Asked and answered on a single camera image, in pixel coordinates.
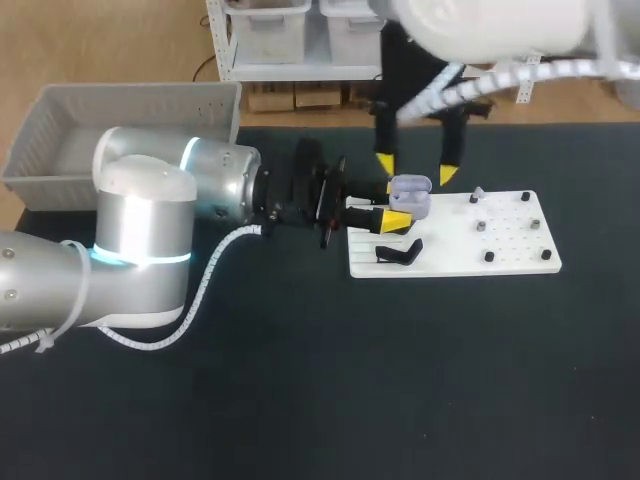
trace white slotted block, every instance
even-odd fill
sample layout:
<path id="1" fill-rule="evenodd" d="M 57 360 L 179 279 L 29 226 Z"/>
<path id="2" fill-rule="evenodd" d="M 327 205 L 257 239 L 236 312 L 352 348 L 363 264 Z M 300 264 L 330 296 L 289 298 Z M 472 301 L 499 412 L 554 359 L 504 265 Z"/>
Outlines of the white slotted block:
<path id="1" fill-rule="evenodd" d="M 469 202 L 470 193 L 432 195 L 429 216 L 415 223 L 406 235 L 375 235 L 356 228 L 348 229 L 349 268 L 354 278 L 465 277 L 485 275 L 525 275 L 557 273 L 562 267 L 560 255 L 544 218 L 538 196 L 530 192 L 529 201 L 521 200 L 522 191 L 490 192 Z M 349 198 L 347 205 L 372 208 L 368 201 Z M 538 229 L 531 228 L 534 220 Z M 484 232 L 477 230 L 485 222 Z M 378 263 L 376 246 L 407 251 L 417 238 L 424 248 L 408 266 Z M 541 258 L 544 250 L 551 258 Z M 484 260 L 493 252 L 493 262 Z"/>

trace cable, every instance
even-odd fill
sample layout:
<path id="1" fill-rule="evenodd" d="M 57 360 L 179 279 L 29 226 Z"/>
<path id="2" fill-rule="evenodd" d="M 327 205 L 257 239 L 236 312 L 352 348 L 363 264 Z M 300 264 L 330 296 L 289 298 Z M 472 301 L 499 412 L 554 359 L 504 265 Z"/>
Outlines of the cable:
<path id="1" fill-rule="evenodd" d="M 209 23 L 209 15 L 203 15 L 200 18 L 200 21 L 198 22 L 200 24 L 201 27 L 203 28 L 209 28 L 209 26 L 211 25 Z M 216 58 L 216 55 L 213 54 L 211 55 L 209 58 L 207 58 L 204 62 L 202 62 L 200 64 L 200 66 L 198 67 L 198 69 L 196 70 L 196 73 L 193 74 L 193 78 L 191 79 L 191 82 L 195 82 L 196 78 L 198 78 L 198 74 L 202 71 L 202 69 L 209 63 L 211 62 L 214 58 Z"/>
<path id="2" fill-rule="evenodd" d="M 5 353 L 9 353 L 13 350 L 17 350 L 18 348 L 26 347 L 27 345 L 31 345 L 32 343 L 37 342 L 38 340 L 42 340 L 47 335 L 49 335 L 53 331 L 53 328 L 43 328 L 42 330 L 38 330 L 35 333 L 30 335 L 25 335 L 24 337 L 20 337 L 12 342 L 5 343 L 4 345 L 0 345 L 0 355 Z"/>
<path id="3" fill-rule="evenodd" d="M 27 345 L 31 345 L 32 343 L 35 343 L 37 341 L 40 341 L 40 346 L 36 349 L 36 353 L 44 352 L 48 348 L 53 347 L 57 338 L 62 336 L 67 330 L 73 327 L 73 325 L 78 320 L 78 317 L 82 313 L 84 304 L 87 301 L 87 295 L 89 293 L 89 280 L 91 278 L 91 259 L 89 258 L 89 252 L 87 252 L 87 249 L 84 245 L 72 240 L 65 240 L 60 243 L 66 246 L 76 247 L 76 249 L 78 250 L 78 254 L 80 255 L 80 262 L 82 264 L 82 279 L 80 280 L 80 289 L 78 290 L 78 295 L 76 295 L 76 300 L 73 304 L 73 308 L 71 309 L 71 313 L 69 313 L 69 316 L 67 317 L 65 322 L 55 332 L 52 328 L 43 328 L 42 330 L 38 330 L 37 332 L 30 335 L 26 335 L 12 342 L 0 345 L 0 355 L 9 353 L 21 347 L 26 347 Z"/>
<path id="4" fill-rule="evenodd" d="M 192 82 L 196 81 L 196 78 L 198 78 L 198 74 L 200 73 L 200 71 L 202 71 L 202 69 L 213 59 L 216 58 L 215 53 L 213 55 L 211 55 L 209 58 L 207 58 L 204 62 L 202 62 L 200 64 L 200 66 L 198 67 L 198 69 L 196 70 L 196 73 L 193 74 L 193 78 L 191 79 Z"/>
<path id="5" fill-rule="evenodd" d="M 204 275 L 202 276 L 202 280 L 200 281 L 200 286 L 198 287 L 196 296 L 193 300 L 193 303 L 191 304 L 191 308 L 189 309 L 189 312 L 187 313 L 184 321 L 182 322 L 182 325 L 180 325 L 180 327 L 169 337 L 165 338 L 164 340 L 160 340 L 158 342 L 143 343 L 143 342 L 137 342 L 135 340 L 126 338 L 120 335 L 119 333 L 114 332 L 108 327 L 99 327 L 100 331 L 104 333 L 106 336 L 108 336 L 109 338 L 111 338 L 112 340 L 126 347 L 133 348 L 136 350 L 145 350 L 145 351 L 160 350 L 162 348 L 168 347 L 169 345 L 172 345 L 178 339 L 180 339 L 182 335 L 184 335 L 184 333 L 187 331 L 187 329 L 191 325 L 191 322 L 193 322 L 193 319 L 195 318 L 196 314 L 198 313 L 198 309 L 200 308 L 200 304 L 204 297 L 205 291 L 207 290 L 207 286 L 209 285 L 209 281 L 211 280 L 211 275 L 213 274 L 213 270 L 216 268 L 216 265 L 218 264 L 218 260 L 224 253 L 225 249 L 233 241 L 237 240 L 240 237 L 243 237 L 245 235 L 261 235 L 261 234 L 262 234 L 262 227 L 260 227 L 259 225 L 249 225 L 247 227 L 240 227 L 234 230 L 233 232 L 231 232 L 226 237 L 224 237 L 222 242 L 220 242 L 220 244 L 216 247 L 216 249 L 213 252 L 213 255 L 211 255 L 211 258 L 209 259 L 209 263 L 207 264 L 207 268 L 205 269 Z"/>
<path id="6" fill-rule="evenodd" d="M 618 62 L 618 67 L 621 78 L 640 80 L 640 65 Z M 604 77 L 607 73 L 596 60 L 556 60 L 538 65 L 521 65 L 506 72 L 489 73 L 475 80 L 427 95 L 417 102 L 416 110 L 401 108 L 398 111 L 398 120 L 408 122 L 418 117 L 425 117 L 483 95 L 517 87 L 526 81 L 546 82 L 556 78 Z"/>
<path id="7" fill-rule="evenodd" d="M 87 295 L 89 294 L 89 285 L 91 281 L 91 258 L 89 257 L 89 252 L 87 252 L 87 249 L 84 245 L 78 242 L 74 242 L 73 240 L 65 240 L 60 243 L 62 243 L 62 245 L 76 247 L 78 253 L 80 254 L 80 262 L 82 263 L 82 278 L 80 280 L 80 289 L 78 290 L 78 295 L 76 295 L 76 300 L 73 303 L 71 313 L 69 314 L 65 322 L 55 332 L 47 335 L 42 340 L 40 340 L 40 346 L 36 349 L 36 353 L 42 353 L 48 348 L 53 347 L 56 339 L 64 335 L 67 330 L 73 327 L 73 324 L 76 323 L 76 320 L 78 320 L 78 317 L 82 313 L 84 304 L 87 302 Z"/>
<path id="8" fill-rule="evenodd" d="M 413 119 L 422 117 L 422 105 L 434 94 L 444 90 L 463 68 L 464 64 L 461 63 L 450 63 L 447 65 L 424 90 L 400 109 L 398 119 L 403 120 L 405 118 Z"/>

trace white storage bin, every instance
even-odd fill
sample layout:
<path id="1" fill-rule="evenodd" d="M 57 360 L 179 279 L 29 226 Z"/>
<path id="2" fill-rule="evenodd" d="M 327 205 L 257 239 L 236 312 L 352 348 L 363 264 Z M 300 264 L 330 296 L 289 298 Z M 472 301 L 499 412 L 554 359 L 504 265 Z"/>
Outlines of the white storage bin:
<path id="1" fill-rule="evenodd" d="M 311 0 L 291 0 L 284 8 L 234 8 L 225 4 L 242 63 L 304 62 L 305 17 Z"/>
<path id="2" fill-rule="evenodd" d="M 327 17 L 334 65 L 380 66 L 380 30 L 384 20 L 376 17 L 367 0 L 320 0 Z"/>

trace metal shelf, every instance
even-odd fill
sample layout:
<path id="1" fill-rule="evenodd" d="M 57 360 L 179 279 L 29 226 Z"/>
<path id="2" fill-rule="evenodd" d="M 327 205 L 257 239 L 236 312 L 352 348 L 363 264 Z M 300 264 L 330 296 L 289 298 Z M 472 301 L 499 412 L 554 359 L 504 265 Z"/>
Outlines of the metal shelf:
<path id="1" fill-rule="evenodd" d="M 209 23 L 214 38 L 220 79 L 241 82 L 303 82 L 330 80 L 372 80 L 380 66 L 342 66 L 331 63 L 331 48 L 326 18 L 314 5 L 307 15 L 305 61 L 301 64 L 251 64 L 243 61 L 242 49 L 230 42 L 226 14 L 221 0 L 208 0 Z"/>

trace gray plastic bin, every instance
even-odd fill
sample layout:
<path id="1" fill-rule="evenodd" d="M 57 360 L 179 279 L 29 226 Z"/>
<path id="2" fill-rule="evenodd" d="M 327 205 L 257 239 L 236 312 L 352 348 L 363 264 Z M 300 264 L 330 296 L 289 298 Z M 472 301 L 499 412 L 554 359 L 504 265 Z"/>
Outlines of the gray plastic bin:
<path id="1" fill-rule="evenodd" d="M 235 143 L 239 83 L 49 85 L 9 150 L 2 181 L 29 210 L 95 210 L 93 152 L 111 127 Z"/>

